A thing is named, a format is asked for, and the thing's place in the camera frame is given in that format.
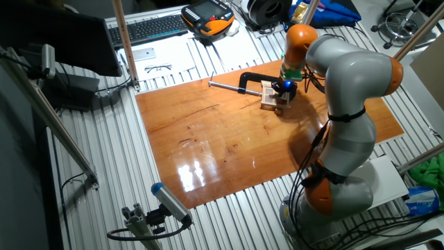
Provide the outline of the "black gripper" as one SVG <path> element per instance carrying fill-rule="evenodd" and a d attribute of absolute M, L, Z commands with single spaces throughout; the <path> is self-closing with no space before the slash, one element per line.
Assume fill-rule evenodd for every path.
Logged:
<path fill-rule="evenodd" d="M 279 81 L 273 81 L 271 87 L 275 91 L 275 96 L 281 97 L 286 93 L 287 101 L 290 103 L 296 97 L 298 85 L 294 81 L 280 79 Z"/>

